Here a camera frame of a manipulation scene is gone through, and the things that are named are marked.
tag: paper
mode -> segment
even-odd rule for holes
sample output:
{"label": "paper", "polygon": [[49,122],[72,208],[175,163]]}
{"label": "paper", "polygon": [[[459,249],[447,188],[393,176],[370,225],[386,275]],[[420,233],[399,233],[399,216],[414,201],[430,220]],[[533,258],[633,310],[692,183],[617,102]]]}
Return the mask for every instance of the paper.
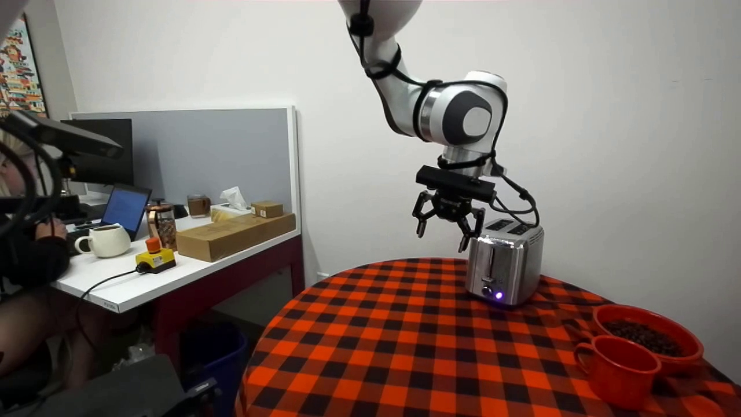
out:
{"label": "paper", "polygon": [[246,196],[239,188],[226,188],[219,194],[219,207],[234,208],[234,210],[248,210]]}

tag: white mug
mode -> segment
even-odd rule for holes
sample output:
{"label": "white mug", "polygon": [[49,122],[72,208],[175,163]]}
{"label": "white mug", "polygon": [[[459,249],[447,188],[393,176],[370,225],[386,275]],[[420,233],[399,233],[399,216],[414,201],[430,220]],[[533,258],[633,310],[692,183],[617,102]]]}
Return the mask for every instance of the white mug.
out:
{"label": "white mug", "polygon": [[119,258],[127,253],[129,246],[131,239],[119,222],[93,226],[89,236],[73,240],[77,253],[93,253],[95,258]]}

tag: yellow toy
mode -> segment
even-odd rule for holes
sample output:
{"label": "yellow toy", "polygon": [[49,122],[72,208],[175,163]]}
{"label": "yellow toy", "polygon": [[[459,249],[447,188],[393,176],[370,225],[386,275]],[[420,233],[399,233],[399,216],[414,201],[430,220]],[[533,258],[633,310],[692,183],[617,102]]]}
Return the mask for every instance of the yellow toy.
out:
{"label": "yellow toy", "polygon": [[159,247],[159,239],[146,239],[146,253],[136,255],[138,273],[159,273],[175,263],[175,253],[172,247]]}

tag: cardboard box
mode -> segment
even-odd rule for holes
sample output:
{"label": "cardboard box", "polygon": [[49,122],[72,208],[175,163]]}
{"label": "cardboard box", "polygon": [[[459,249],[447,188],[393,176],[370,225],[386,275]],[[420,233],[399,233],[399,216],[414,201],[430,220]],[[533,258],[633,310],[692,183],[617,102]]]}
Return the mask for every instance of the cardboard box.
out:
{"label": "cardboard box", "polygon": [[256,201],[252,203],[256,218],[281,218],[282,207],[274,201]]}
{"label": "cardboard box", "polygon": [[241,216],[225,222],[179,231],[179,253],[185,258],[214,261],[269,240],[278,233],[291,231],[293,226],[297,216],[291,212],[278,218]]}
{"label": "cardboard box", "polygon": [[211,212],[209,212],[211,222],[226,222],[241,216],[249,216],[249,210],[236,210],[236,208],[215,203],[211,207]]}

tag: laptop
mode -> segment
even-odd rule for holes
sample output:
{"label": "laptop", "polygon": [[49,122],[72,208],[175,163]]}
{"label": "laptop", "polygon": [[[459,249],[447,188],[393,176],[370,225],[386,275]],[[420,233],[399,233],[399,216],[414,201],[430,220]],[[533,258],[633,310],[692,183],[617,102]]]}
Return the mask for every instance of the laptop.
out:
{"label": "laptop", "polygon": [[106,208],[101,210],[99,225],[123,225],[135,240],[149,203],[151,190],[136,185],[114,185]]}

